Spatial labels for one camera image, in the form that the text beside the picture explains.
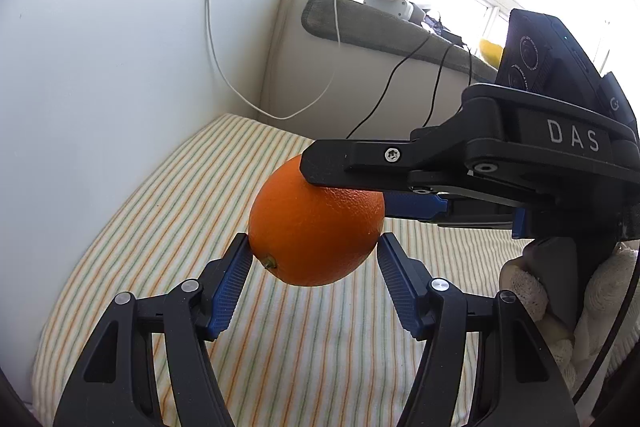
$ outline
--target white wall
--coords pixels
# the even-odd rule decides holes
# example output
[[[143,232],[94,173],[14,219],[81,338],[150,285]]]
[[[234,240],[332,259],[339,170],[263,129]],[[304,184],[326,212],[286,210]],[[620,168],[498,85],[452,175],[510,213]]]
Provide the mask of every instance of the white wall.
[[[225,73],[259,99],[278,0],[212,0]],[[215,116],[254,116],[207,60],[204,0],[0,0],[0,365],[31,399],[40,330],[118,207]]]
[[[398,55],[337,43],[307,33],[300,15],[307,0],[293,0],[273,74],[262,99],[263,108],[275,116],[287,116],[314,100],[331,77],[334,83],[324,97],[291,120],[269,123],[309,138],[345,138],[373,108],[389,74],[402,59]],[[407,60],[394,75],[378,110],[356,133],[360,139],[409,139],[429,112],[438,65]],[[439,124],[460,107],[460,93],[468,74],[442,70],[430,125]]]

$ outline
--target striped fabric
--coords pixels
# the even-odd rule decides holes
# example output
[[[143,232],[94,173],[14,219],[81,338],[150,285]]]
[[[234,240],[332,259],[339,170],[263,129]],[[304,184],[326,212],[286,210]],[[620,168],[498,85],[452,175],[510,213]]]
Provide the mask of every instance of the striped fabric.
[[[176,150],[126,201],[69,277],[44,328],[34,405],[52,423],[65,382],[118,292],[139,298],[197,277],[246,230],[252,201],[310,140],[225,115]],[[439,229],[387,219],[407,253],[464,291],[494,295],[523,242],[506,231]],[[469,335],[454,425],[465,423],[477,338]],[[230,327],[209,344],[228,409],[241,426],[392,426],[411,389],[422,343],[399,324],[376,256],[332,285],[278,281],[254,263]],[[162,335],[154,362],[164,422],[177,425]]]

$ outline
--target bed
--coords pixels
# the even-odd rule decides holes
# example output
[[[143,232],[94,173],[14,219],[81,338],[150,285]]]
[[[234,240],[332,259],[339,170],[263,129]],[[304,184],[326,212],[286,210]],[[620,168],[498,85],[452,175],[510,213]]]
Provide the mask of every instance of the bed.
[[[33,369],[43,425],[108,302],[167,292],[196,277],[246,231],[262,183],[311,140],[226,114],[180,146],[131,195],[73,270],[44,328]],[[411,257],[464,291],[493,296],[525,241],[506,230],[440,229],[386,219]],[[469,334],[454,415],[471,401],[477,337]],[[422,343],[404,331],[376,256],[324,287],[286,285],[254,262],[232,322],[209,344],[230,414],[241,426],[389,426],[398,421]],[[177,425],[161,335],[154,364],[164,423]]]

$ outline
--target orange fruit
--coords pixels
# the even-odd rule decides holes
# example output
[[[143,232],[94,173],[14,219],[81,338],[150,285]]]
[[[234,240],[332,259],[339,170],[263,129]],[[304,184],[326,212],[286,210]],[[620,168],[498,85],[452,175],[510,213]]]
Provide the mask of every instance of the orange fruit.
[[[375,247],[385,217],[381,192],[316,187],[300,156],[265,182],[249,215],[249,244],[278,279],[320,286],[355,270]]]

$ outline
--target white cable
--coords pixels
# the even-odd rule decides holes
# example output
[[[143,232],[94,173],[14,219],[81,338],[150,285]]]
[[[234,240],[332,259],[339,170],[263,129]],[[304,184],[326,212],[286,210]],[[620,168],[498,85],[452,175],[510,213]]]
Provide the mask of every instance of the white cable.
[[[254,105],[253,103],[249,102],[249,100],[247,100],[234,86],[231,85],[231,83],[226,79],[225,74],[222,72],[222,68],[220,68],[220,64],[218,62],[218,57],[216,56],[216,49],[213,45],[213,35],[211,33],[211,8],[210,8],[210,1],[209,0],[204,0],[205,3],[205,17],[206,17],[206,24],[207,24],[207,44],[208,44],[208,49],[209,49],[209,60],[213,59],[213,64],[211,65],[213,67],[213,65],[215,64],[216,69],[218,70],[218,72],[220,73],[220,76],[222,77],[222,80],[224,80],[225,84],[234,92],[236,93],[236,95],[238,95],[238,97],[244,102],[246,103],[249,107],[255,109],[257,112],[268,116],[269,118],[273,118],[274,120],[289,120],[290,118],[293,118],[294,116],[299,115],[301,112],[303,112],[304,110],[307,110],[309,107],[311,107],[312,105],[314,105],[318,100],[320,100],[322,98],[322,96],[327,92],[327,90],[329,89],[329,87],[331,87],[331,84],[334,81],[334,77],[335,77],[335,72],[337,70],[337,65],[338,65],[338,58],[340,57],[340,29],[338,28],[338,9],[337,9],[337,0],[334,0],[334,20],[335,20],[335,34],[337,37],[337,41],[338,41],[338,51],[337,51],[337,55],[335,57],[334,60],[334,71],[331,75],[331,79],[329,79],[329,83],[326,85],[326,87],[322,90],[322,92],[320,93],[320,95],[318,95],[318,97],[311,103],[309,103],[308,105],[305,105],[305,107],[303,107],[300,110],[297,110],[295,113],[290,114],[289,116],[273,116],[272,114],[269,114],[266,111],[261,110],[259,107],[257,107],[256,105]]]

